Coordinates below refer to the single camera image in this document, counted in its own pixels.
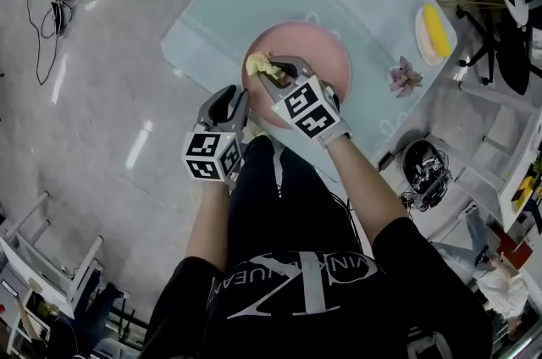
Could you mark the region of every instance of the white plate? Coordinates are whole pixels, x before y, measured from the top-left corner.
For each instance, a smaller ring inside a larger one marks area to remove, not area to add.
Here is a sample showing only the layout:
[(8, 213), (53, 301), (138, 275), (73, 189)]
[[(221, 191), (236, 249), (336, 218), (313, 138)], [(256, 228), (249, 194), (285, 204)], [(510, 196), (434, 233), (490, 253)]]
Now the white plate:
[(431, 44), (431, 38), (429, 37), (425, 20), (423, 20), (423, 7), (421, 7), (418, 10), (418, 14), (416, 14), (416, 22), (414, 25), (414, 31), (416, 32), (416, 43), (418, 44), (418, 49), (422, 55), (422, 58), (431, 67), (438, 67), (440, 64), (442, 64), (444, 57), (438, 56), (431, 46), (423, 46), (423, 38), (427, 39), (429, 45)]

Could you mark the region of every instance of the concrete floor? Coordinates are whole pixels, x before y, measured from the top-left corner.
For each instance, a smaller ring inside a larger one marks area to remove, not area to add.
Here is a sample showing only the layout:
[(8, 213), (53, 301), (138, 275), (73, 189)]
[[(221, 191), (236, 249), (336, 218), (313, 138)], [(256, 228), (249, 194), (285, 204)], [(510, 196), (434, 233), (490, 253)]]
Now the concrete floor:
[[(0, 80), (0, 201), (13, 219), (50, 192), (52, 227), (40, 246), (69, 271), (102, 235), (106, 275), (132, 293), (130, 304), (142, 319), (150, 317), (183, 256), (201, 198), (200, 185), (181, 162), (180, 144), (207, 93), (166, 64), (160, 49), (189, 1), (80, 0), (50, 80), (39, 86), (36, 33), (25, 0), (0, 0), (0, 65), (6, 73)], [(36, 23), (48, 6), (49, 0), (31, 0)], [(391, 150), (402, 135), (430, 130), (474, 153), (494, 126), (498, 107), (451, 84), (459, 75), (478, 79), (476, 69), (463, 74), (455, 66), (459, 57), (472, 56), (478, 39), (466, 23), (450, 18), (460, 45), (390, 141)], [(54, 41), (42, 43), (42, 78), (53, 48)], [(495, 84), (506, 90), (499, 77)], [(501, 133), (513, 141), (516, 126), (505, 121)], [(146, 142), (136, 157), (130, 153), (138, 139)], [(451, 166), (456, 172), (453, 161)], [(401, 190), (396, 165), (384, 176)], [(329, 186), (342, 195), (339, 186)], [(453, 185), (440, 206), (414, 213), (414, 220), (425, 235), (442, 236), (467, 200)]]

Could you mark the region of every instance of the light blue table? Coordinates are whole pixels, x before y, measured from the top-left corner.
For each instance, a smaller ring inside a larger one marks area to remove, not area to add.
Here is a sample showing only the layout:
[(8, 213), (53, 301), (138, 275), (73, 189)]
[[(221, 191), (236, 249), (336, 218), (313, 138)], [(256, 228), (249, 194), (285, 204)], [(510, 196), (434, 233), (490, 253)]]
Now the light blue table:
[[(164, 57), (210, 92), (241, 83), (241, 65), (252, 41), (269, 26), (287, 20), (310, 20), (339, 36), (351, 61), (351, 91), (341, 115), (353, 140), (373, 162), (385, 142), (442, 70), (429, 67), (414, 35), (417, 11), (435, 0), (194, 0), (166, 34)], [(452, 50), (456, 33), (440, 11)], [(409, 98), (396, 98), (388, 72), (403, 55), (423, 75), (423, 87)], [(256, 121), (309, 163), (339, 179), (331, 159), (317, 142), (294, 130)]]

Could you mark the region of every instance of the pink plate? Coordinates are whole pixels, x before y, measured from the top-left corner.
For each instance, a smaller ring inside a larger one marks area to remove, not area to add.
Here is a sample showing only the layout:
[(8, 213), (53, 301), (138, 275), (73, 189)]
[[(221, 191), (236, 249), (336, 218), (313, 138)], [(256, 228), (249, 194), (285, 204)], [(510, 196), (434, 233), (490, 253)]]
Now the pink plate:
[(246, 73), (246, 59), (255, 52), (270, 53), (272, 57), (291, 55), (303, 58), (320, 80), (333, 87), (341, 103), (350, 91), (350, 60), (345, 48), (333, 34), (322, 26), (309, 22), (285, 22), (272, 26), (248, 48), (241, 69), (241, 83), (250, 94), (252, 110), (270, 124), (283, 129), (290, 128), (271, 110), (273, 99), (258, 76), (249, 76)]

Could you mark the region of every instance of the decorative flower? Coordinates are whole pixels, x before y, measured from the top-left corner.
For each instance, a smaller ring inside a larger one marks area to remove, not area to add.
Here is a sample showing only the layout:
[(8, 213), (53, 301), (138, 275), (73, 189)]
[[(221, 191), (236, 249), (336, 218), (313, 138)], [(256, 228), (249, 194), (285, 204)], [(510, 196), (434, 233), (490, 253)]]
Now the decorative flower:
[(399, 59), (399, 68), (390, 70), (390, 89), (399, 91), (397, 97), (409, 97), (415, 86), (422, 86), (423, 77), (412, 70), (412, 64), (405, 57)]

